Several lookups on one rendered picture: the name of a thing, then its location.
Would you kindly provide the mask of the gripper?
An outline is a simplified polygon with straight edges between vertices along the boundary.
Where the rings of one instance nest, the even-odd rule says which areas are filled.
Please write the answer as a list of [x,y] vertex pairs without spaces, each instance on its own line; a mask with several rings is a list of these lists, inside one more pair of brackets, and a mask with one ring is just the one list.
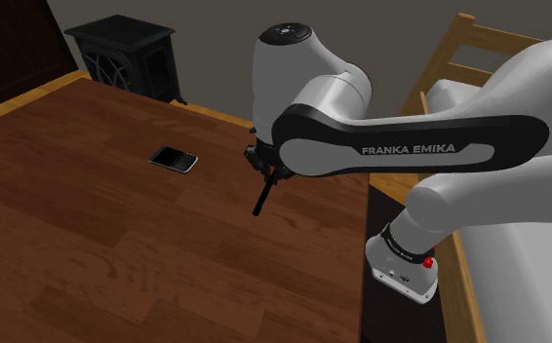
[[256,145],[248,145],[244,156],[256,171],[264,175],[264,181],[266,181],[252,212],[253,216],[259,216],[274,181],[289,179],[295,173],[284,165],[273,145],[261,140],[258,140]]

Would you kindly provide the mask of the black phone with keypad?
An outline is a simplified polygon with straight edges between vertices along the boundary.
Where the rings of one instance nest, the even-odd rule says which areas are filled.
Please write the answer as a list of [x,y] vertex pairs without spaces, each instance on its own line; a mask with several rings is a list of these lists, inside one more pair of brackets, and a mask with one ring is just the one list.
[[148,159],[148,162],[170,171],[189,173],[198,162],[198,157],[163,145]]

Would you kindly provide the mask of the brown wooden table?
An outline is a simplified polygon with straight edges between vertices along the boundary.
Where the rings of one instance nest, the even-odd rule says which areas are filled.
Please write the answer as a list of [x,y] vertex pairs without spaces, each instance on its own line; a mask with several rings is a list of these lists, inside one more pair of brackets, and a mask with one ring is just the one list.
[[282,180],[253,216],[253,141],[87,79],[0,117],[0,343],[358,343],[368,178]]

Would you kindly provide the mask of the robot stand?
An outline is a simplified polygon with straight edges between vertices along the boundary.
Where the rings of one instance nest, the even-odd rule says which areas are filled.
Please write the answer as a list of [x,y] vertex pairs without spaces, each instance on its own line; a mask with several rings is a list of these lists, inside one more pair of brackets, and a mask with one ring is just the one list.
[[[369,186],[367,238],[379,233],[404,206]],[[448,343],[440,289],[418,304],[377,281],[365,259],[360,343]]]

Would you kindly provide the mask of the black stove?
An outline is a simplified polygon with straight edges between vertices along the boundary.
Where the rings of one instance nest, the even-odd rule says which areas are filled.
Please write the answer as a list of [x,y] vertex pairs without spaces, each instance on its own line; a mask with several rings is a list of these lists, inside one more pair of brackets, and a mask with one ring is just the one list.
[[185,105],[172,28],[113,15],[64,31],[75,39],[94,81],[163,102]]

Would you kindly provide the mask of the wooden bed with white mattress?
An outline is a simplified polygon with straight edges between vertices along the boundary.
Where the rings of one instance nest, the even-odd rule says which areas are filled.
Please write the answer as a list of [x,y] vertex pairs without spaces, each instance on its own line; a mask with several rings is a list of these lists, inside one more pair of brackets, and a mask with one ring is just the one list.
[[[541,40],[480,26],[458,13],[401,114],[427,113],[438,79],[483,86],[490,72],[450,62],[460,45],[512,56]],[[552,224],[455,231],[437,245],[447,343],[552,343]]]

